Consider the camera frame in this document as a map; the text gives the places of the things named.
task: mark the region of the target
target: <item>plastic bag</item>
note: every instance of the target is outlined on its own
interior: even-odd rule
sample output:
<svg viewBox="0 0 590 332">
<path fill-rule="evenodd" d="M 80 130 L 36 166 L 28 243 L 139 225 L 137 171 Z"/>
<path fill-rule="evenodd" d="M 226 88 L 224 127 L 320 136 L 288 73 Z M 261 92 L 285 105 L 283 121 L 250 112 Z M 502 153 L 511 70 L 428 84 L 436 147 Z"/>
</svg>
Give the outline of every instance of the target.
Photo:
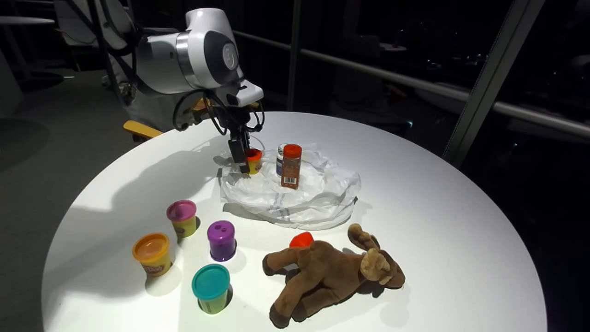
<svg viewBox="0 0 590 332">
<path fill-rule="evenodd" d="M 303 145 L 299 188 L 281 186 L 277 153 L 264 156 L 257 175 L 224 167 L 226 212 L 294 228 L 332 228 L 345 223 L 362 188 L 358 171 L 344 169 L 320 149 Z"/>
</svg>

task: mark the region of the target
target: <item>red bottle cap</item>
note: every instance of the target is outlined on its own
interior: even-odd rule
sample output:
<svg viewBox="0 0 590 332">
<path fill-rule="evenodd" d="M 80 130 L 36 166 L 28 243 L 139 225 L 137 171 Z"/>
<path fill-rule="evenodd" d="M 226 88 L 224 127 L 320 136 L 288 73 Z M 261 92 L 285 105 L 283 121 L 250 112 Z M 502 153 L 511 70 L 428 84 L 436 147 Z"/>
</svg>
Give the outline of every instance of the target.
<svg viewBox="0 0 590 332">
<path fill-rule="evenodd" d="M 305 249 L 310 249 L 312 243 L 314 243 L 312 232 L 301 232 L 292 239 L 290 249 L 305 250 Z"/>
<path fill-rule="evenodd" d="M 297 145 L 297 143 L 286 143 L 285 149 L 283 149 L 283 154 L 285 154 L 286 158 L 301 158 L 301 151 L 303 151 L 301 145 Z"/>
</svg>

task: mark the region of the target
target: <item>white table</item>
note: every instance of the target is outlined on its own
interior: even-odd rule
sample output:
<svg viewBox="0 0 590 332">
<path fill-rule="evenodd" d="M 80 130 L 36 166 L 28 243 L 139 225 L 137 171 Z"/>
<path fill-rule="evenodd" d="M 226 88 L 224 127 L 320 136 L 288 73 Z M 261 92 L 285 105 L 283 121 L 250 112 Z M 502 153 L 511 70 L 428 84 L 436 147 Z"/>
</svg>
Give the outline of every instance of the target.
<svg viewBox="0 0 590 332">
<path fill-rule="evenodd" d="M 377 234 L 408 274 L 401 291 L 355 295 L 307 322 L 292 320 L 290 330 L 548 330 L 539 274 L 515 226 L 439 156 L 386 130 L 316 114 L 272 112 L 259 138 L 268 149 L 318 142 L 334 162 L 358 167 L 364 189 L 353 219 Z M 275 330 L 268 311 L 285 278 L 266 276 L 261 261 L 299 230 L 224 212 L 216 182 L 224 153 L 226 140 L 207 121 L 161 134 L 106 167 L 73 202 L 50 247 L 45 328 Z M 198 201 L 203 225 L 176 249 L 174 269 L 146 285 L 132 245 L 154 230 L 174 237 L 165 210 L 185 197 Z M 235 221 L 238 236 L 238 252 L 226 261 L 235 298 L 209 315 L 198 308 L 191 282 L 213 261 L 205 232 L 222 217 Z M 353 249 L 347 226 L 314 236 Z"/>
</svg>

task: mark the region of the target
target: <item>orange bottle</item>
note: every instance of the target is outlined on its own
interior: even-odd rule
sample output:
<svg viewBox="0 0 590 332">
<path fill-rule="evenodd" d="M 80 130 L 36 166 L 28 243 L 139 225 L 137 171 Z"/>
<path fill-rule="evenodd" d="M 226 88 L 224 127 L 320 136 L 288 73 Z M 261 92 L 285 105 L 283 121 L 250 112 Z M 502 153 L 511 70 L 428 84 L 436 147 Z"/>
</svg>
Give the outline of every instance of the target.
<svg viewBox="0 0 590 332">
<path fill-rule="evenodd" d="M 281 186 L 288 186 L 288 188 L 299 186 L 301 153 L 303 153 L 303 147 L 297 143 L 285 145 Z"/>
</svg>

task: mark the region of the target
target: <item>teal cup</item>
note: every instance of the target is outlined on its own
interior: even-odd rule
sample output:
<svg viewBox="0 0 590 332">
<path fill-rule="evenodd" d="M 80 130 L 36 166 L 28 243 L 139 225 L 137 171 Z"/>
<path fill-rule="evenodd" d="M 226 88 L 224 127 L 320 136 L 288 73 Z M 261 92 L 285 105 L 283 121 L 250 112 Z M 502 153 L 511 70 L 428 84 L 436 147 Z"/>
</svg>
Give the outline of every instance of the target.
<svg viewBox="0 0 590 332">
<path fill-rule="evenodd" d="M 192 293 L 207 313 L 222 311 L 231 296 L 229 271 L 226 265 L 203 265 L 192 278 Z"/>
</svg>

